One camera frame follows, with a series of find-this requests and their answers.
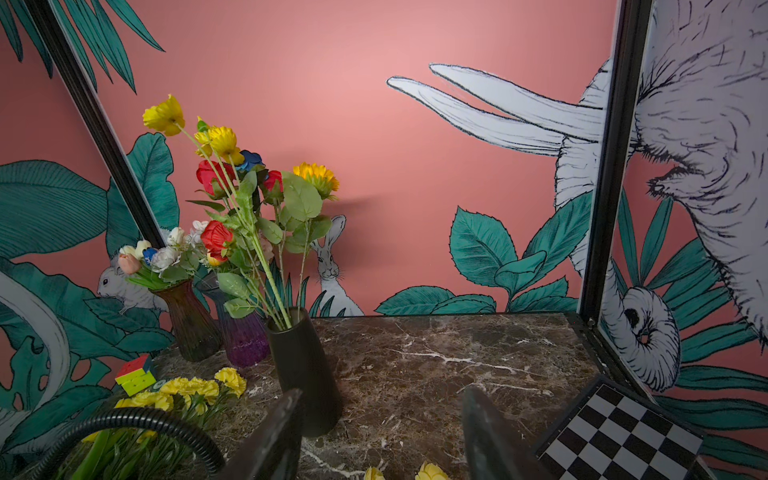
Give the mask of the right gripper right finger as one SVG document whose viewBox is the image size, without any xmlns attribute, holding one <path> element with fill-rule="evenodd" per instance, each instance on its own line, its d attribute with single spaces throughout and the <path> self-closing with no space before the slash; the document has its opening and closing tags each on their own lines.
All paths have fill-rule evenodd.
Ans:
<svg viewBox="0 0 768 480">
<path fill-rule="evenodd" d="M 462 427 L 469 478 L 553 479 L 516 431 L 478 387 L 468 387 L 462 397 Z"/>
</svg>

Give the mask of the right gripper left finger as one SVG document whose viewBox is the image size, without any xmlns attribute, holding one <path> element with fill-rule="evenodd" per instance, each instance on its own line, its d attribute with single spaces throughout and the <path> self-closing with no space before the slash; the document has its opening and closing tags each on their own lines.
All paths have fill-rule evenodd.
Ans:
<svg viewBox="0 0 768 480">
<path fill-rule="evenodd" d="M 216 479 L 295 479 L 302 443 L 302 391 L 284 393 Z"/>
</svg>

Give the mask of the yellow carnation stem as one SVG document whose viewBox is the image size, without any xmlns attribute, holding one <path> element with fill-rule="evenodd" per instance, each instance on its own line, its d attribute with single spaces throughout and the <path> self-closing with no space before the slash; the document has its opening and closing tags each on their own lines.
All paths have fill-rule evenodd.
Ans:
<svg viewBox="0 0 768 480">
<path fill-rule="evenodd" d="M 214 375 L 214 378 L 231 390 L 237 397 L 241 397 L 246 391 L 247 381 L 235 368 L 222 368 Z"/>
</svg>

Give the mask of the yellow carnation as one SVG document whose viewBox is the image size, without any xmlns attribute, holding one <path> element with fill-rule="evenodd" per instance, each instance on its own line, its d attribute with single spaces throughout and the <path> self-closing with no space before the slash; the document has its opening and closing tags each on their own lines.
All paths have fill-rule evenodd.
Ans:
<svg viewBox="0 0 768 480">
<path fill-rule="evenodd" d="M 172 411 L 174 408 L 174 399 L 173 396 L 167 393 L 163 392 L 140 392 L 136 395 L 124 398 L 118 400 L 113 408 L 128 408 L 128 407 L 142 407 L 142 408 L 151 408 L 151 409 L 159 409 L 163 411 Z M 93 433 L 87 437 L 85 437 L 83 440 L 81 440 L 82 443 L 93 443 L 97 437 L 100 435 L 100 433 L 96 432 Z M 154 432 L 150 432 L 148 430 L 145 430 L 141 433 L 139 437 L 137 437 L 136 442 L 141 444 L 144 443 L 146 440 L 149 440 L 156 436 L 157 434 Z"/>
<path fill-rule="evenodd" d="M 201 415 L 213 405 L 220 394 L 219 385 L 214 380 L 204 380 L 197 377 L 191 379 L 177 377 L 165 382 L 160 391 L 169 395 L 180 395 L 188 410 L 194 410 Z"/>
</svg>

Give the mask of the black vase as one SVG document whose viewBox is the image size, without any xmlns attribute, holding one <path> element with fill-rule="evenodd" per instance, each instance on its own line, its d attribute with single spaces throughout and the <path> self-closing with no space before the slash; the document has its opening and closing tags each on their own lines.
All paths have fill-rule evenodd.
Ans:
<svg viewBox="0 0 768 480">
<path fill-rule="evenodd" d="M 302 391 L 302 435 L 316 438 L 329 433 L 342 416 L 342 396 L 308 312 L 288 307 L 291 327 L 279 329 L 267 321 L 271 354 L 283 392 Z"/>
</svg>

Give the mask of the purple glass vase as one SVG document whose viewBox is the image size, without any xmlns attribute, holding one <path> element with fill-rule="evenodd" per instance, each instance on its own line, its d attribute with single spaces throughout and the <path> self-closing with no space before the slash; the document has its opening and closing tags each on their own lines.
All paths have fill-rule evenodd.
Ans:
<svg viewBox="0 0 768 480">
<path fill-rule="evenodd" d="M 257 313 L 233 318 L 224 306 L 228 296 L 219 288 L 213 272 L 206 274 L 197 283 L 197 288 L 214 302 L 226 356 L 235 368 L 252 367 L 270 355 L 262 318 Z"/>
</svg>

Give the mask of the brown ribbed glass vase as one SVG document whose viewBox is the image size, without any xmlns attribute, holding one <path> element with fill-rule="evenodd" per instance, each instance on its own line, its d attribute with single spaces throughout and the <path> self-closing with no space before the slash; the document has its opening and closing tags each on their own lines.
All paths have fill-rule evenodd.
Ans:
<svg viewBox="0 0 768 480">
<path fill-rule="evenodd" d="M 155 290 L 168 307 L 180 355 L 189 362 L 200 362 L 222 348 L 222 336 L 210 313 L 185 280 L 163 290 Z"/>
</svg>

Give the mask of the yellow sunflower stem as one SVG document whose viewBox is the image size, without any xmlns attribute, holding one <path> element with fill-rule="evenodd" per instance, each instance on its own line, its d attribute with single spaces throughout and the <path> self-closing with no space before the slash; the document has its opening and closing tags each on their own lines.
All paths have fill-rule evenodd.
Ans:
<svg viewBox="0 0 768 480">
<path fill-rule="evenodd" d="M 302 163 L 283 176 L 283 207 L 279 222 L 286 232 L 283 249 L 301 256 L 300 280 L 304 280 L 310 245 L 329 232 L 332 221 L 322 214 L 323 205 L 336 199 L 339 181 L 327 167 Z"/>
</svg>

